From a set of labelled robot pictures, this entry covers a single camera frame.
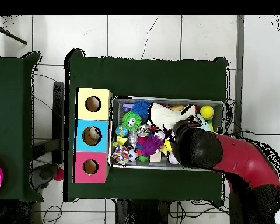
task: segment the dark green cloth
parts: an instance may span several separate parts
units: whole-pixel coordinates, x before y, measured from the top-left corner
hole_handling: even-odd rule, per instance
[[[111,168],[106,183],[72,183],[75,88],[109,89],[113,95],[220,100],[226,97],[224,58],[161,61],[84,57],[72,50],[69,68],[68,198],[213,200],[221,203],[222,176],[213,172]]]
[[[41,201],[30,186],[32,69],[40,54],[0,57],[0,199]]]

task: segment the white plush toy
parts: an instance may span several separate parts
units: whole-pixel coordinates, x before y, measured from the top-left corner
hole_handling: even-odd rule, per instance
[[[158,127],[162,131],[168,131],[173,128],[175,123],[185,120],[189,116],[196,116],[195,106],[187,105],[183,110],[171,110],[160,104],[152,103],[148,110],[148,121],[150,125]]]

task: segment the blue spiky ball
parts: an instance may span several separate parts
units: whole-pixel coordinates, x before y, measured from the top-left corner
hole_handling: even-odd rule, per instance
[[[139,115],[141,118],[148,117],[148,108],[150,106],[150,102],[145,100],[140,100],[134,103],[132,111]]]

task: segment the table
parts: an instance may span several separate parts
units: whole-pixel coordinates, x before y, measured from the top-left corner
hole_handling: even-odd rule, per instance
[[[221,205],[222,175],[202,171],[110,168],[104,184],[72,183],[75,88],[109,89],[113,95],[226,100],[227,60],[181,61],[86,57],[73,49],[65,58],[64,201],[75,198],[212,200]]]

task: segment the stuffed animal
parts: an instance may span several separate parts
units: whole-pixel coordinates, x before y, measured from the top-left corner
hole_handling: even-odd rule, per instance
[[[166,155],[166,156],[167,156],[168,152],[172,151],[171,144],[167,139],[165,139],[165,142],[164,142],[163,146],[160,148],[160,151],[163,152],[164,155]]]
[[[185,120],[189,116],[196,116],[195,106],[193,104],[187,105],[182,111],[173,111],[160,104],[152,103],[148,109],[147,123],[166,132],[172,129],[175,123],[180,120]]]

